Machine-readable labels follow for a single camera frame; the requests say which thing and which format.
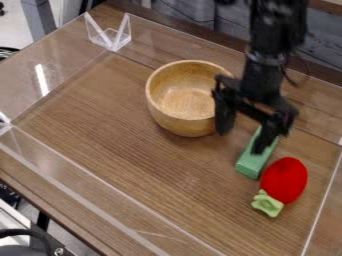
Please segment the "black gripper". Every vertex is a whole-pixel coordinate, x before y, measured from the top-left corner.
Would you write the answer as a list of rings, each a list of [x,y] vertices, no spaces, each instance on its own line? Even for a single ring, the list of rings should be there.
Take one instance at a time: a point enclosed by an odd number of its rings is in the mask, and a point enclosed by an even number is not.
[[[262,154],[279,135],[289,135],[299,111],[279,93],[261,96],[242,85],[226,75],[215,76],[215,130],[223,136],[234,127],[237,113],[245,114],[262,125],[251,149],[253,154]]]

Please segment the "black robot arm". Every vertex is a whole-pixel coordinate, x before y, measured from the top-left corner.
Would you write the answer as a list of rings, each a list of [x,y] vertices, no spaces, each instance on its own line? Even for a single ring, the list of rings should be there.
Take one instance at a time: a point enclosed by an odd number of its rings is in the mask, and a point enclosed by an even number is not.
[[[243,76],[239,80],[215,76],[211,95],[215,104],[215,130],[226,134],[238,113],[261,123],[251,152],[262,154],[275,138],[286,136],[299,115],[298,108],[281,95],[289,80],[289,57],[305,43],[309,0],[246,0],[250,6],[250,42]]]

